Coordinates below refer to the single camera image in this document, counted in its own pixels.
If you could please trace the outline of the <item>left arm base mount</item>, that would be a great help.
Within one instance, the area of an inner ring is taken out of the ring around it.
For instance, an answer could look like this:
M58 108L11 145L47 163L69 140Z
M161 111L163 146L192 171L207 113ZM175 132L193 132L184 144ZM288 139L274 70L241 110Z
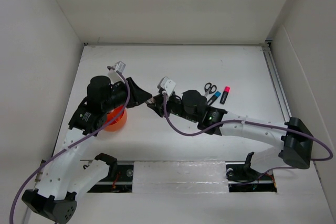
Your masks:
M97 182L89 193L131 193L133 186L134 162L117 161L115 157L100 153L95 161L103 161L109 165L105 178Z

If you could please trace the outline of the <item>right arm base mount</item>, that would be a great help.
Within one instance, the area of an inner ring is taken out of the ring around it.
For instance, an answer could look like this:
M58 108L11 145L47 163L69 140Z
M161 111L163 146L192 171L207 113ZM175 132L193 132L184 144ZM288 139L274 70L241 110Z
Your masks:
M248 153L245 161L226 164L225 178L228 180L230 193L276 193L276 182L273 174L259 173L251 168L254 152Z

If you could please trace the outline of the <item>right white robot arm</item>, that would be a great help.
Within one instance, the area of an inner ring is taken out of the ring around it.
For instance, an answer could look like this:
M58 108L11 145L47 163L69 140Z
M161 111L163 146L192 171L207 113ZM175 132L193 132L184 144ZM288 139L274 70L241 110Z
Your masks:
M247 163L243 165L247 178L254 179L261 172L277 167L310 167L312 135L298 118L277 124L263 123L210 106L196 90L184 92L181 98L162 92L147 106L160 117L168 118L172 114L197 123L199 134L242 137L268 144L268 149L247 155Z

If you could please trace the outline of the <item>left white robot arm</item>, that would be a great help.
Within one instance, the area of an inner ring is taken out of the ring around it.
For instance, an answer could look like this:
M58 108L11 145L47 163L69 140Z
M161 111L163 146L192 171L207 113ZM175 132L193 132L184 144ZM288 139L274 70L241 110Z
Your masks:
M55 223L68 223L77 208L77 200L98 181L117 175L117 159L98 154L83 173L73 178L86 149L108 122L108 113L124 111L151 99L132 78L112 83L107 76L96 76L87 86L87 95L78 105L68 125L62 149L46 161L46 171L34 189L27 189L22 201L36 214Z

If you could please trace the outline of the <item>pink marker cap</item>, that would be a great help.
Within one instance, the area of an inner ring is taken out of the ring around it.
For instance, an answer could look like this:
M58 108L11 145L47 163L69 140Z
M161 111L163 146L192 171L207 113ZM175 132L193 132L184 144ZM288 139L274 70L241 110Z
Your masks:
M224 105L226 100L227 100L227 97L229 95L229 92L230 92L230 87L229 86L226 86L223 90L223 93L222 93L222 96L220 98L220 104Z

